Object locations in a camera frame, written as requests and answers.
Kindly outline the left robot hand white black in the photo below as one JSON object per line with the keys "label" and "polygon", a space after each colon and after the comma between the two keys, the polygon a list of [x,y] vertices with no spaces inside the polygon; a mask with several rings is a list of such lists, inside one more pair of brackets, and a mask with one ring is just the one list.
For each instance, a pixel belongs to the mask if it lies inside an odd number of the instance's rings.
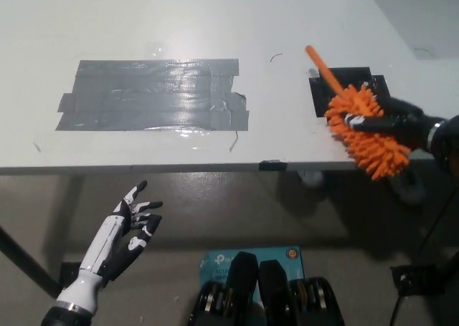
{"label": "left robot hand white black", "polygon": [[146,181],[134,186],[105,218],[80,271],[101,277],[107,283],[117,279],[143,252],[162,220],[162,216],[151,211],[163,205],[161,201],[135,203],[145,187]]}

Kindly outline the right robot hand black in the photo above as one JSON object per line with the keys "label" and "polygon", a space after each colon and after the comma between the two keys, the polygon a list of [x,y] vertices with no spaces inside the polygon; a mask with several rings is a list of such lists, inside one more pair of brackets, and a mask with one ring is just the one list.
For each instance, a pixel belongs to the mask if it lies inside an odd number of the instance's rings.
{"label": "right robot hand black", "polygon": [[346,125],[355,131],[391,135],[412,150],[430,151],[432,134],[445,119],[426,115],[421,108],[395,97],[373,97],[383,116],[365,116],[361,112],[342,112]]}

